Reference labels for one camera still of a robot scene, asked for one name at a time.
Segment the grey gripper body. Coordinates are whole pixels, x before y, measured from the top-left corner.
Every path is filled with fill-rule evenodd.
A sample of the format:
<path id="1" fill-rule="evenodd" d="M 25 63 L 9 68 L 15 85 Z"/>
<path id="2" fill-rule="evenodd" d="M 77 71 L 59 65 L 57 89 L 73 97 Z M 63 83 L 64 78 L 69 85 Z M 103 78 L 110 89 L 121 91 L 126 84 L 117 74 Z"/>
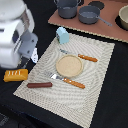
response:
<path id="1" fill-rule="evenodd" d="M 34 48 L 37 44 L 38 37 L 34 33 L 30 33 L 29 31 L 26 31 L 21 36 L 21 46 L 18 50 L 18 52 L 25 58 L 29 59 L 34 51 Z"/>

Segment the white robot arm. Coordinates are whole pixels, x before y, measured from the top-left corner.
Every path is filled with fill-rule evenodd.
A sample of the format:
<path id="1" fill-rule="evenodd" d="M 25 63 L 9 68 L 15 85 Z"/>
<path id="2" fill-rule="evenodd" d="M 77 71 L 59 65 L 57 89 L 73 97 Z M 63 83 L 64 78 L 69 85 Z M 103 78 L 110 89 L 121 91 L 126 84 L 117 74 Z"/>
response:
<path id="1" fill-rule="evenodd" d="M 0 0 L 0 67 L 23 68 L 30 60 L 38 37 L 31 11 L 23 0 Z"/>

